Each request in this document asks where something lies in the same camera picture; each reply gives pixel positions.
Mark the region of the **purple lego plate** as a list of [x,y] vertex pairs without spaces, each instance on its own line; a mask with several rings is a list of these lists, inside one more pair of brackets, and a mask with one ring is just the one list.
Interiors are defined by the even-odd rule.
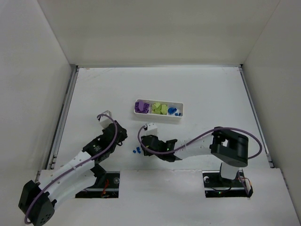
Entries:
[[142,113],[147,114],[149,112],[150,104],[144,103]]

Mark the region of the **green curved lego with studs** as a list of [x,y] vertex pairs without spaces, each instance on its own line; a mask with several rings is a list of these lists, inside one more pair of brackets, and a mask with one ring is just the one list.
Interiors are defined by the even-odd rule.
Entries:
[[167,111],[168,111],[167,105],[162,104],[162,105],[161,105],[161,108],[165,110],[165,113],[166,113],[165,115],[167,115]]

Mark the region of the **blue arch lego piece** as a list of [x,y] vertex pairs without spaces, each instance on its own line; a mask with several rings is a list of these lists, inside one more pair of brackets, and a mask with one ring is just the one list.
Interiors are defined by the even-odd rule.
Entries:
[[177,112],[177,109],[176,108],[173,108],[173,107],[170,107],[168,108],[168,111],[167,111],[170,115],[174,114]]

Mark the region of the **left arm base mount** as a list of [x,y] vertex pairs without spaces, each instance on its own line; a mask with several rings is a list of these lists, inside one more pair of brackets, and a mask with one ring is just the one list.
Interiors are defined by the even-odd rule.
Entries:
[[112,199],[119,197],[120,171],[106,171],[96,167],[95,183],[75,195],[78,199]]

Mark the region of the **purple oval lego piece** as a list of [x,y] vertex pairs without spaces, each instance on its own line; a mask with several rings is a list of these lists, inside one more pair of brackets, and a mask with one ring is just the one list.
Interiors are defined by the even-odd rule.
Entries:
[[144,110],[144,102],[141,100],[138,102],[138,110],[140,112]]

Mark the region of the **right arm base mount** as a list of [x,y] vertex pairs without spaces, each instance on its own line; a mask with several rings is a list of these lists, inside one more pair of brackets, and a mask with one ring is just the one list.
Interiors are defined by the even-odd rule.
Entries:
[[251,181],[239,170],[234,180],[222,178],[219,171],[203,171],[206,198],[245,197],[253,195]]

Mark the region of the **pile of small blue legos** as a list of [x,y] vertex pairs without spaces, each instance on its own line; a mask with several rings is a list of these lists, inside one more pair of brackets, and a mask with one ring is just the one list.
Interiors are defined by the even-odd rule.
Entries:
[[137,147],[135,150],[133,150],[133,153],[141,153],[140,147]]

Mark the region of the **green square lego brick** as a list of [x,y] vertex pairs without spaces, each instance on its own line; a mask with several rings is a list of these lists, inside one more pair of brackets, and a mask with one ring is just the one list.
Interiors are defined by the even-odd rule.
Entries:
[[152,113],[153,113],[153,114],[158,114],[158,113],[157,113],[157,109],[153,109],[153,108],[152,108]]

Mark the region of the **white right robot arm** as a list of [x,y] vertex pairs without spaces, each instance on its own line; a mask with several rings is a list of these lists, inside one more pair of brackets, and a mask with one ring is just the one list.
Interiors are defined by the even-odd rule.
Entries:
[[230,129],[216,127],[199,138],[180,142],[177,139],[159,140],[146,129],[146,135],[138,132],[138,141],[145,156],[156,156],[166,162],[181,161],[190,157],[212,155],[221,163],[222,178],[234,180],[240,168],[248,166],[248,143],[245,135]]

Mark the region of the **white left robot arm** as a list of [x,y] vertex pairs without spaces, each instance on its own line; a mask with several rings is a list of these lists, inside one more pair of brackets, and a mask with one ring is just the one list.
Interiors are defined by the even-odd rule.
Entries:
[[18,204],[25,214],[25,224],[44,225],[64,201],[86,188],[108,182],[107,172],[100,162],[106,160],[126,138],[126,129],[115,121],[59,170],[39,182],[28,181],[23,186]]

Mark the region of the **green curved lego piece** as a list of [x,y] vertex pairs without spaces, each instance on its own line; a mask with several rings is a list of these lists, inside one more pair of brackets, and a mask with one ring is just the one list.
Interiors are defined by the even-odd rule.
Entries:
[[157,113],[158,113],[158,114],[162,114],[162,115],[165,115],[165,114],[166,114],[166,113],[165,113],[165,110],[162,109],[162,108],[158,108],[158,109],[157,109]]

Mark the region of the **purple lego brick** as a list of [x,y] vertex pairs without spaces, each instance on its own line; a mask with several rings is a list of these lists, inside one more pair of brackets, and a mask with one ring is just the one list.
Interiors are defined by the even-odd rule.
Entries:
[[139,108],[139,101],[135,102],[135,112],[138,113],[140,111],[140,108]]

